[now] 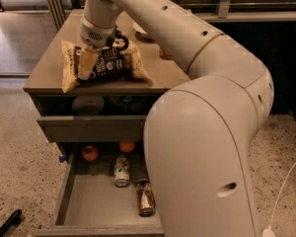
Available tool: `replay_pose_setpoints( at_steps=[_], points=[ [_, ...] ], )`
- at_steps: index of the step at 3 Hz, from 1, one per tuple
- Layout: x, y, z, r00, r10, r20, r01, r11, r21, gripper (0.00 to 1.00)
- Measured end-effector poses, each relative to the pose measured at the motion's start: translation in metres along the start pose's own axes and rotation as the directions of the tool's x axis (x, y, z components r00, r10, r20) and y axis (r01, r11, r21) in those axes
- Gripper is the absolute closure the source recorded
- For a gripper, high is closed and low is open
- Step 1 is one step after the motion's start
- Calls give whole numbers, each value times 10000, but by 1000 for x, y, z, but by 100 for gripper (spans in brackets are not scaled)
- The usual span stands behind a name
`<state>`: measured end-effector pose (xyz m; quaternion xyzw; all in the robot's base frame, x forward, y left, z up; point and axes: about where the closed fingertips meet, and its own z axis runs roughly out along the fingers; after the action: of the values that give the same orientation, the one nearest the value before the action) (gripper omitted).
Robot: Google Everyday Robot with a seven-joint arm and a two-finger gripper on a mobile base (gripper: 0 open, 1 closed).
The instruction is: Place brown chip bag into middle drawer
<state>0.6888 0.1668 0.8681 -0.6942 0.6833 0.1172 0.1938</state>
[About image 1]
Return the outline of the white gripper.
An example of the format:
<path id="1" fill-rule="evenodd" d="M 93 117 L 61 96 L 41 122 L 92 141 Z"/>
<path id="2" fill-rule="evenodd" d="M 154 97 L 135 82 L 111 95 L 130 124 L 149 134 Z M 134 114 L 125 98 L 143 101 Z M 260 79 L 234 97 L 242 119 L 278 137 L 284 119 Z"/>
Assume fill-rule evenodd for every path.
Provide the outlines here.
<path id="1" fill-rule="evenodd" d="M 93 71 L 99 57 L 97 48 L 112 47 L 116 40 L 123 41 L 123 45 L 119 46 L 118 50 L 126 50 L 129 46 L 127 36 L 119 31 L 116 25 L 107 29 L 100 28 L 90 23 L 85 17 L 81 20 L 80 37 L 83 43 L 88 45 L 80 51 L 78 78 L 81 80 L 87 80 Z"/>

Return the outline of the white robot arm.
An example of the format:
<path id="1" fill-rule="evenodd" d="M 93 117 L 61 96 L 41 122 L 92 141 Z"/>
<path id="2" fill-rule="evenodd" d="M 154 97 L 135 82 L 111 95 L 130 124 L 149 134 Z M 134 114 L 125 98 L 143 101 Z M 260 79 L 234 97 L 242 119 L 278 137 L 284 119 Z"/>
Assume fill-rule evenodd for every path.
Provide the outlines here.
<path id="1" fill-rule="evenodd" d="M 248 152 L 273 103 L 268 69 L 170 0 L 86 0 L 83 42 L 108 45 L 121 12 L 188 77 L 159 98 L 144 126 L 165 237 L 261 237 Z"/>

